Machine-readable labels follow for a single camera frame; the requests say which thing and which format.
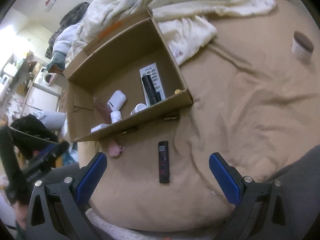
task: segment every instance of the washing machine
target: washing machine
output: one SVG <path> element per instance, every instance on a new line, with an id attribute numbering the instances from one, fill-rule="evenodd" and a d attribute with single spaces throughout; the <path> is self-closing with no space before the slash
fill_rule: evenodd
<path id="1" fill-rule="evenodd" d="M 33 86 L 59 98 L 62 93 L 62 87 L 55 84 L 49 85 L 51 78 L 52 74 L 48 73 L 47 68 L 43 66 L 35 77 Z"/>

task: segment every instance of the metal bolt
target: metal bolt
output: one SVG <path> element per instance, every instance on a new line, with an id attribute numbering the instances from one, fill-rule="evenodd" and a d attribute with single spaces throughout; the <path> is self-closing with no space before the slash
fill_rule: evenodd
<path id="1" fill-rule="evenodd" d="M 37 180 L 36 183 L 35 183 L 35 186 L 39 187 L 41 184 L 42 184 L 42 181 L 41 180 Z"/>
<path id="2" fill-rule="evenodd" d="M 250 176 L 245 176 L 244 181 L 247 183 L 251 183 L 253 181 L 253 179 Z"/>
<path id="3" fill-rule="evenodd" d="M 279 180 L 275 180 L 275 184 L 276 186 L 280 187 L 281 186 L 281 182 Z"/>
<path id="4" fill-rule="evenodd" d="M 72 178 L 71 177 L 66 177 L 65 179 L 64 179 L 64 182 L 65 183 L 70 183 L 72 181 Z"/>

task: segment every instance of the beige fabric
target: beige fabric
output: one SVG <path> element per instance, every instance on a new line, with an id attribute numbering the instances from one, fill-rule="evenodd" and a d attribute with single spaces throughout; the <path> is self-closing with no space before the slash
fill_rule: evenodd
<path id="1" fill-rule="evenodd" d="M 179 121 L 116 137 L 124 153 L 108 158 L 92 196 L 101 218 L 151 231 L 220 225 L 233 206 L 209 170 L 211 153 L 262 181 L 319 144 L 319 30 L 288 1 L 276 2 L 269 16 L 210 18 L 217 38 L 181 67 L 194 105 L 181 110 Z M 295 30 L 315 45 L 310 65 L 290 51 Z M 162 140 L 169 141 L 169 185 L 158 180 Z M 79 143 L 81 166 L 95 154 L 94 144 Z"/>

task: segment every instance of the blue gripper pad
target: blue gripper pad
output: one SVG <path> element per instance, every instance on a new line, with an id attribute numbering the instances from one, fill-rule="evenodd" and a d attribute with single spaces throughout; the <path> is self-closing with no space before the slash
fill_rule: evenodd
<path id="1" fill-rule="evenodd" d="M 107 157 L 104 153 L 97 153 L 85 167 L 85 174 L 76 184 L 75 200 L 77 205 L 88 203 L 103 173 L 107 168 Z"/>
<path id="2" fill-rule="evenodd" d="M 227 168 L 233 168 L 224 161 L 219 153 L 213 153 L 210 155 L 209 168 L 212 174 L 217 180 L 228 202 L 237 206 L 241 202 L 241 189 L 231 177 L 230 173 L 227 171 L 227 168 L 224 165 L 227 165 Z"/>

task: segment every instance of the white cup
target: white cup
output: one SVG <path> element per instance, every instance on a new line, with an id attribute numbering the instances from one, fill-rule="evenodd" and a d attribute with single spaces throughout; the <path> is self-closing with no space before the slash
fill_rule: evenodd
<path id="1" fill-rule="evenodd" d="M 111 112 L 110 116 L 111 116 L 112 123 L 115 123 L 115 122 L 122 120 L 120 111 Z"/>
<path id="2" fill-rule="evenodd" d="M 134 115 L 137 112 L 140 112 L 140 111 L 142 111 L 143 109 L 146 109 L 146 108 L 147 108 L 147 106 L 145 104 L 137 104 L 136 107 L 132 110 L 130 115 Z"/>

